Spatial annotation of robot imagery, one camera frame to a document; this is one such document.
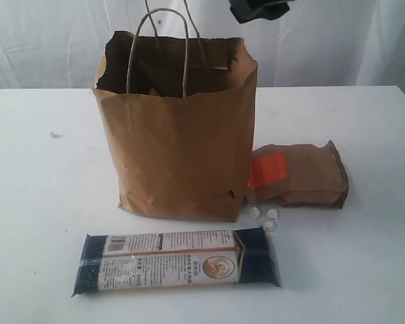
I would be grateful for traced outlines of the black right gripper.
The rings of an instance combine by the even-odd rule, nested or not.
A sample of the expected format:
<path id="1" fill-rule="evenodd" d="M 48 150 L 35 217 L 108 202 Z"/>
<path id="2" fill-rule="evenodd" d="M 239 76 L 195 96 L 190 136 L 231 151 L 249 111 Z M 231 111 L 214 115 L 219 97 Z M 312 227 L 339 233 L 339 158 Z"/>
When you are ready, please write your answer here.
<path id="1" fill-rule="evenodd" d="M 239 24 L 263 19 L 277 20 L 290 10 L 289 1 L 229 0 L 230 11 Z"/>

